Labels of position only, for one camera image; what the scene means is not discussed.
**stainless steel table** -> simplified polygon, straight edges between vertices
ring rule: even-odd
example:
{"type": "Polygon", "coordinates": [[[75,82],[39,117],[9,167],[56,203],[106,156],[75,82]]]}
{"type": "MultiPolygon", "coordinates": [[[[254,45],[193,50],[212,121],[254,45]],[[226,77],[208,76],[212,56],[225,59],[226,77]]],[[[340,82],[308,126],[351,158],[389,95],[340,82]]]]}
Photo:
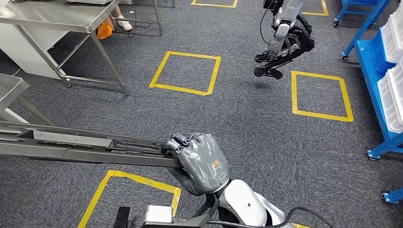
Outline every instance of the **stainless steel table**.
{"type": "Polygon", "coordinates": [[[111,14],[120,0],[113,0],[105,5],[69,4],[66,0],[52,1],[26,1],[22,3],[9,3],[0,8],[0,23],[15,25],[21,35],[33,46],[47,64],[55,71],[63,83],[71,86],[69,79],[119,85],[125,95],[129,92],[117,73],[114,65],[106,54],[104,48],[96,37],[96,28],[111,14]],[[88,33],[73,49],[73,51],[60,63],[54,64],[45,54],[45,51],[30,37],[23,26],[42,29],[65,30],[88,33]],[[95,42],[102,56],[112,70],[115,81],[99,80],[87,77],[77,77],[62,74],[59,70],[77,49],[89,38],[95,42]]]}
{"type": "Polygon", "coordinates": [[[28,83],[20,77],[0,74],[0,112],[5,111],[11,103],[17,100],[20,105],[31,111],[46,124],[56,126],[55,122],[21,96],[28,86],[28,83]]]}

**person's foot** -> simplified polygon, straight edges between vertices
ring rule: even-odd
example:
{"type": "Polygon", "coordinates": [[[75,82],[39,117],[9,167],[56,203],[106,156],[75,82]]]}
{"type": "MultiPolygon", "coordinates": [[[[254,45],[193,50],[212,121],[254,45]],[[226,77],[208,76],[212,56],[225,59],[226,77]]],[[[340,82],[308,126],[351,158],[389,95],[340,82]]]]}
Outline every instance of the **person's foot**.
{"type": "Polygon", "coordinates": [[[120,26],[123,27],[125,31],[130,32],[131,30],[133,30],[133,26],[128,21],[119,20],[118,23],[120,26]]]}

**blue shelving rack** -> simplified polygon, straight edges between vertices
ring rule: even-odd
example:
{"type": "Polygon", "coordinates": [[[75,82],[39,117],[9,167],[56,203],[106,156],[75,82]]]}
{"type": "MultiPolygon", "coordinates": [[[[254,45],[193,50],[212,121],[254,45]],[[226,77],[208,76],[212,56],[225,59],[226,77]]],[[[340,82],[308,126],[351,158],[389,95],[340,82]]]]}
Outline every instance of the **blue shelving rack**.
{"type": "MultiPolygon", "coordinates": [[[[341,18],[345,13],[349,14],[360,14],[360,15],[367,15],[370,14],[368,11],[354,11],[354,10],[348,10],[349,6],[368,6],[368,7],[374,7],[376,6],[377,2],[379,0],[341,0],[341,3],[343,4],[343,7],[341,8],[339,14],[335,18],[335,22],[333,24],[333,27],[337,27],[339,25],[339,22],[341,21],[341,18]]],[[[385,9],[386,5],[383,5],[383,7],[380,10],[380,13],[385,9]]],[[[380,16],[380,13],[371,21],[371,24],[374,24],[376,20],[378,20],[378,17],[380,16]]]]}
{"type": "MultiPolygon", "coordinates": [[[[370,40],[360,40],[362,34],[365,32],[371,22],[377,17],[377,15],[383,10],[390,0],[380,0],[375,5],[373,11],[369,14],[362,27],[357,32],[351,43],[347,46],[346,50],[342,52],[343,59],[347,59],[351,50],[355,48],[358,61],[364,75],[364,80],[368,88],[368,92],[374,106],[376,117],[378,118],[379,125],[384,135],[384,142],[380,145],[367,150],[368,159],[377,160],[387,152],[403,153],[403,148],[400,145],[403,144],[403,133],[397,134],[390,132],[387,128],[384,111],[382,108],[381,98],[378,89],[378,80],[384,75],[376,73],[375,66],[373,64],[373,46],[370,40]]],[[[398,203],[403,200],[403,188],[395,191],[382,191],[381,198],[386,202],[398,203]]]]}

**white box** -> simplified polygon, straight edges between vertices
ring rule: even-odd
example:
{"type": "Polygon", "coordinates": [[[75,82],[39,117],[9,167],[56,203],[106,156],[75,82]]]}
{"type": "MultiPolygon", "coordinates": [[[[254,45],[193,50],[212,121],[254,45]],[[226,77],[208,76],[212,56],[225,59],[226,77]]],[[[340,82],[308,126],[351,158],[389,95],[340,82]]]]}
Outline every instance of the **white box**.
{"type": "Polygon", "coordinates": [[[399,122],[403,124],[403,58],[399,63],[390,69],[389,77],[390,87],[392,90],[392,99],[397,110],[399,122]]]}
{"type": "Polygon", "coordinates": [[[403,56],[403,50],[399,50],[395,47],[390,20],[381,27],[381,35],[382,43],[385,50],[386,61],[390,63],[397,63],[403,56]]]}
{"type": "Polygon", "coordinates": [[[388,81],[389,73],[390,69],[386,72],[386,75],[378,81],[379,94],[381,96],[382,108],[384,110],[388,130],[394,133],[401,133],[403,132],[403,124],[399,122],[399,118],[397,117],[397,109],[392,98],[393,92],[388,81]]]}
{"type": "Polygon", "coordinates": [[[403,52],[403,13],[395,12],[388,19],[392,31],[394,47],[398,52],[403,52]]]}

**yellow tape square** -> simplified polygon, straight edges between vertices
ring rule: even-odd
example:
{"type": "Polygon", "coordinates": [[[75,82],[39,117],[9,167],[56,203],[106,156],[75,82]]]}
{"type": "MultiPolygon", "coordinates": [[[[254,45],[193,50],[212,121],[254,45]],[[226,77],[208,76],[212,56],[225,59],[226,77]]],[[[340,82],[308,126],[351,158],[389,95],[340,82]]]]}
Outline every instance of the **yellow tape square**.
{"type": "Polygon", "coordinates": [[[197,3],[197,0],[193,0],[191,5],[194,6],[215,6],[215,7],[224,7],[224,8],[235,8],[237,7],[238,0],[234,0],[232,5],[219,5],[219,4],[204,4],[204,3],[197,3]]]}
{"type": "Polygon", "coordinates": [[[162,89],[170,89],[170,90],[175,90],[175,91],[180,91],[180,92],[186,92],[186,93],[191,93],[191,94],[197,94],[197,95],[209,95],[212,94],[214,84],[215,84],[215,79],[217,77],[217,72],[218,72],[218,67],[220,66],[220,61],[221,57],[220,56],[205,56],[205,55],[199,55],[199,54],[191,54],[191,53],[183,53],[183,52],[175,52],[175,51],[167,51],[163,61],[161,62],[160,66],[157,69],[157,72],[155,73],[153,79],[150,82],[150,85],[148,87],[150,88],[162,88],[162,89]],[[178,87],[178,86],[172,86],[172,85],[163,85],[163,84],[158,84],[157,79],[160,76],[163,67],[168,60],[170,55],[177,55],[177,56],[187,56],[187,57],[196,57],[196,58],[208,58],[208,59],[214,59],[215,64],[214,64],[214,69],[213,73],[211,75],[210,83],[209,83],[209,88],[207,91],[200,91],[200,90],[195,90],[195,89],[188,89],[188,88],[183,88],[183,87],[178,87]]]}
{"type": "Polygon", "coordinates": [[[320,0],[322,4],[323,13],[312,13],[312,12],[302,12],[304,15],[314,15],[314,16],[329,16],[329,12],[327,11],[327,6],[325,0],[320,0]]]}
{"type": "Polygon", "coordinates": [[[340,77],[329,76],[329,75],[319,75],[319,74],[300,72],[300,71],[291,71],[291,103],[292,103],[292,113],[294,113],[294,114],[306,115],[306,116],[317,117],[317,118],[324,118],[324,119],[329,119],[329,120],[344,121],[344,122],[352,122],[354,119],[353,112],[351,111],[350,100],[348,99],[347,89],[344,84],[344,79],[342,79],[340,77]],[[308,77],[319,77],[319,78],[339,81],[347,117],[298,110],[297,75],[308,76],[308,77]]]}
{"type": "Polygon", "coordinates": [[[181,197],[180,188],[177,188],[177,187],[165,184],[165,183],[157,182],[157,181],[154,181],[151,179],[147,179],[145,177],[137,176],[134,174],[130,174],[130,173],[122,172],[122,171],[108,170],[108,173],[106,173],[106,176],[104,177],[104,179],[101,181],[101,183],[99,183],[99,186],[96,189],[95,194],[91,199],[91,202],[89,203],[83,217],[81,218],[80,223],[78,224],[78,228],[84,228],[86,226],[86,224],[89,220],[89,217],[91,216],[96,203],[98,202],[99,198],[101,197],[101,194],[104,191],[104,188],[105,188],[106,184],[108,183],[110,177],[126,177],[137,183],[145,184],[145,185],[151,186],[153,188],[157,188],[157,189],[172,193],[173,194],[172,202],[171,202],[172,217],[175,216],[176,209],[178,208],[178,204],[179,204],[179,198],[181,197]]]}

